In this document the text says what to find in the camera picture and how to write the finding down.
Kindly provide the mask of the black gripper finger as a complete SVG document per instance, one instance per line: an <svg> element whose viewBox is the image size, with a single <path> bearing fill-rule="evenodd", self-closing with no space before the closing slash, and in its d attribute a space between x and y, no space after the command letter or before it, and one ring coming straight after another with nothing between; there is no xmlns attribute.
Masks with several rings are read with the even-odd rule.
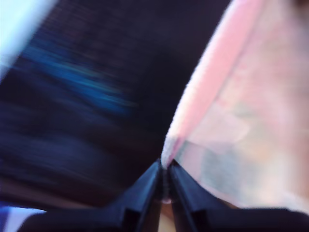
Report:
<svg viewBox="0 0 309 232"><path fill-rule="evenodd" d="M224 204L203 187L176 161L169 166L170 198L176 231L215 232L209 211Z"/></svg>
<svg viewBox="0 0 309 232"><path fill-rule="evenodd" d="M156 160L129 189L108 206L107 231L158 231L161 181L161 163Z"/></svg>

